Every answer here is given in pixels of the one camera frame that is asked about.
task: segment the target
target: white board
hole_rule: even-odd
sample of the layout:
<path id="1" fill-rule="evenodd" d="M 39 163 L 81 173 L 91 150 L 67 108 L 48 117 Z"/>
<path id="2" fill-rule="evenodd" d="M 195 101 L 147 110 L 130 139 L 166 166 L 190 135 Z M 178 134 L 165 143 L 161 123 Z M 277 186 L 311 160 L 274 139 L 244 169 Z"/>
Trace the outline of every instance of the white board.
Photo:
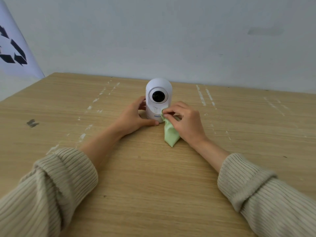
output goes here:
<path id="1" fill-rule="evenodd" d="M 45 77 L 3 0 L 0 0 L 0 69 L 10 76 Z"/>

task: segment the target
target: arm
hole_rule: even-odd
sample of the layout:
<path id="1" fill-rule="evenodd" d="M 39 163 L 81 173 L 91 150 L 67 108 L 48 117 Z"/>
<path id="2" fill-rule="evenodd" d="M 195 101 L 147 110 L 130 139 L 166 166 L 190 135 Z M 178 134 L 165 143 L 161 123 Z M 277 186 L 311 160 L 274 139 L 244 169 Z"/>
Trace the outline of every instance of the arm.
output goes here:
<path id="1" fill-rule="evenodd" d="M 219 190 L 229 199 L 258 236 L 316 236 L 316 203 L 286 183 L 274 172 L 229 154 L 203 130 L 198 111 L 176 103 L 163 111 L 180 136 L 219 172 Z M 178 113 L 182 120 L 172 115 Z"/>
<path id="2" fill-rule="evenodd" d="M 155 120 L 141 119 L 144 97 L 80 151 L 63 148 L 35 162 L 33 170 L 0 200 L 0 236 L 59 236 L 80 202 L 97 185 L 96 169 L 113 144 Z"/>

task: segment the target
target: hand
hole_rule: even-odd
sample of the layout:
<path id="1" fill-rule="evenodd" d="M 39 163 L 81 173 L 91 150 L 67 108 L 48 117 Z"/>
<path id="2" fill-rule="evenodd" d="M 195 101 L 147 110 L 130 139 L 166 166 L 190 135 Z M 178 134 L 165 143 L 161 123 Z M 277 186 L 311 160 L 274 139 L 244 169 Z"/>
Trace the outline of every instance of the hand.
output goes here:
<path id="1" fill-rule="evenodd" d="M 186 103 L 177 102 L 164 109 L 162 113 L 191 147 L 194 148 L 201 141 L 208 139 L 201 123 L 200 113 Z M 180 121 L 174 118 L 175 113 L 180 114 Z"/>
<path id="2" fill-rule="evenodd" d="M 155 126 L 159 125 L 156 120 L 142 119 L 138 113 L 138 110 L 146 110 L 145 96 L 141 96 L 122 112 L 120 117 L 113 123 L 122 136 L 128 135 L 142 126 Z"/>

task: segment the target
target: camera lens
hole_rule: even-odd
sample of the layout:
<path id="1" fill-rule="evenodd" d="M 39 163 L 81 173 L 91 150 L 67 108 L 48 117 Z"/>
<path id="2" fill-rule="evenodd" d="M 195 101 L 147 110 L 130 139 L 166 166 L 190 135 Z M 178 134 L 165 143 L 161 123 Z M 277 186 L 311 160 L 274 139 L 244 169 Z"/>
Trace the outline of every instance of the camera lens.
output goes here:
<path id="1" fill-rule="evenodd" d="M 162 102 L 165 99 L 165 94 L 162 91 L 155 91 L 153 93 L 153 100 L 155 102 Z"/>

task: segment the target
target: table surface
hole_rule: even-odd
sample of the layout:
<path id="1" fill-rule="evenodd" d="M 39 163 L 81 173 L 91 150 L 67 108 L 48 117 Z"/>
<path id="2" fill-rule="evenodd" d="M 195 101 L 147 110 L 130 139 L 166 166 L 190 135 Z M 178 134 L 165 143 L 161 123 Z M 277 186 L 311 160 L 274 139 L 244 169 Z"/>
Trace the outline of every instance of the table surface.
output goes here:
<path id="1" fill-rule="evenodd" d="M 147 80 L 54 73 L 0 102 L 0 196 L 33 163 L 79 147 L 107 127 Z M 276 171 L 316 198 L 316 95 L 172 83 L 173 100 L 200 111 L 209 138 Z M 31 119 L 39 123 L 30 127 Z M 99 172 L 65 236 L 251 236 L 217 188 L 217 174 L 163 124 L 123 138 Z"/>

